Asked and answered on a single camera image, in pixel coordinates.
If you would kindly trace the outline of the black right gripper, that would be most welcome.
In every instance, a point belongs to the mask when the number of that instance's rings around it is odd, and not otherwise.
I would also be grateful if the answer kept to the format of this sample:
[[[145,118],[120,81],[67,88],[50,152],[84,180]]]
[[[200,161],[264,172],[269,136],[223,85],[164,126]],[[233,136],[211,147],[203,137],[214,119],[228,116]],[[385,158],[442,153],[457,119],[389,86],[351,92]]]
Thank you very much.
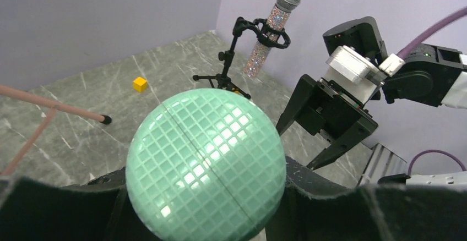
[[[287,157],[286,188],[265,228],[267,240],[466,240],[466,188],[365,184],[346,188],[310,171],[334,163],[377,128],[367,111],[304,74],[279,117],[331,144],[307,168]]]

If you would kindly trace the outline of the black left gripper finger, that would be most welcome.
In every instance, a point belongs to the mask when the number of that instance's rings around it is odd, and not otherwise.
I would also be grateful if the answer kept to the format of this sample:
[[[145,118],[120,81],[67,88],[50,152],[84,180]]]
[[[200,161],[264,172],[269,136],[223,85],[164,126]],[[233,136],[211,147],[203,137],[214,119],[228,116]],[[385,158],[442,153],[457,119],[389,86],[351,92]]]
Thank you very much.
[[[121,168],[55,187],[1,177],[1,240],[158,240],[135,214]]]

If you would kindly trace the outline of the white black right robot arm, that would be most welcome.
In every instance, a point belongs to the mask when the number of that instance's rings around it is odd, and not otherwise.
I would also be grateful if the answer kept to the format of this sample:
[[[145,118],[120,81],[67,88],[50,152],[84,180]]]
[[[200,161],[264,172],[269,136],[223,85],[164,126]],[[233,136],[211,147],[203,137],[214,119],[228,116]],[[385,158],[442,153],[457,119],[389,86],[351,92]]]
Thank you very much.
[[[323,34],[329,69],[300,77],[276,125],[298,123],[330,145],[307,165],[287,158],[286,188],[266,225],[268,240],[466,240],[466,176],[386,176],[348,189],[316,170],[335,162],[378,127],[364,106],[384,97],[437,107],[466,107],[466,60],[457,50],[425,44],[453,21],[428,28],[388,54],[373,17]]]

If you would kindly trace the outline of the teal green microphone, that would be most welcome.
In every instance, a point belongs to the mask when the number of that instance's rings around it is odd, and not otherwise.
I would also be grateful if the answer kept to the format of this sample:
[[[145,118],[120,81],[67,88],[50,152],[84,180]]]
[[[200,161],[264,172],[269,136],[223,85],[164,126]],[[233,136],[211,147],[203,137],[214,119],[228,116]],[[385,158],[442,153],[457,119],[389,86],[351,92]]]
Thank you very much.
[[[161,240],[250,240],[278,209],[286,159],[270,118],[220,89],[165,100],[129,146],[126,188]]]

